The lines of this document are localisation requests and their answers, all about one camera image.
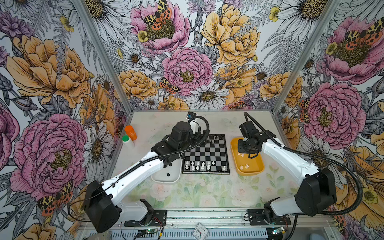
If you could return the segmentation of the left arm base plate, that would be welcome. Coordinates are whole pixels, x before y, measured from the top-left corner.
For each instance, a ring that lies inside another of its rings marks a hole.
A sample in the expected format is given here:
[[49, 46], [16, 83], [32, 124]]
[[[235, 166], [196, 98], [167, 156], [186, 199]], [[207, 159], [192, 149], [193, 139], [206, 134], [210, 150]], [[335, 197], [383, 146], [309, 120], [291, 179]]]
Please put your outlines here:
[[167, 222], [167, 210], [153, 210], [140, 221], [125, 221], [125, 227], [164, 227]]

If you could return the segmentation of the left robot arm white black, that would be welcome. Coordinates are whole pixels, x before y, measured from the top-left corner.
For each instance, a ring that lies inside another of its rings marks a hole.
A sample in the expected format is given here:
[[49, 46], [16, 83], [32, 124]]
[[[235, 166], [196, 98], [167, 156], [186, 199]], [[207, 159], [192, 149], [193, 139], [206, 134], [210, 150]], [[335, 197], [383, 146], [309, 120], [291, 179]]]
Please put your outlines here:
[[165, 183], [176, 182], [181, 175], [184, 150], [200, 138], [201, 128], [197, 123], [178, 122], [167, 138], [153, 146], [126, 171], [102, 183], [90, 183], [83, 207], [97, 233], [106, 232], [117, 222], [148, 224], [154, 216], [154, 209], [148, 201], [140, 199], [123, 203], [123, 199], [150, 176], [162, 176]]

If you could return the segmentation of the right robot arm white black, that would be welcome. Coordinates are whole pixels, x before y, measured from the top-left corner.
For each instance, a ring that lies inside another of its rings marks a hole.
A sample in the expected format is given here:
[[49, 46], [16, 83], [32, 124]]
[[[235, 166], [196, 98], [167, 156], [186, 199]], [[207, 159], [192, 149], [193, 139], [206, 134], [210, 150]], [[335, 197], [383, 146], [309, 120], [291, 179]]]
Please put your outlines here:
[[277, 198], [264, 205], [264, 220], [277, 222], [278, 218], [293, 214], [313, 217], [326, 210], [337, 200], [335, 176], [328, 170], [319, 169], [286, 149], [286, 146], [270, 131], [259, 131], [254, 123], [247, 121], [239, 126], [243, 139], [238, 141], [241, 154], [263, 153], [284, 167], [299, 185], [297, 193], [290, 197]]

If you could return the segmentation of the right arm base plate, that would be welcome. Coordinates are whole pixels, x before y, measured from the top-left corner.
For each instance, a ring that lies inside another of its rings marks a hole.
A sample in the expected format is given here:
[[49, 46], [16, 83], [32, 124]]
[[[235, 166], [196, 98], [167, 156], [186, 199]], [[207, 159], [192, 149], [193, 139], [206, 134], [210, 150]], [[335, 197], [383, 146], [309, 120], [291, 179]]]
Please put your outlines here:
[[251, 226], [289, 226], [292, 224], [288, 215], [276, 216], [268, 209], [248, 209], [244, 216]]

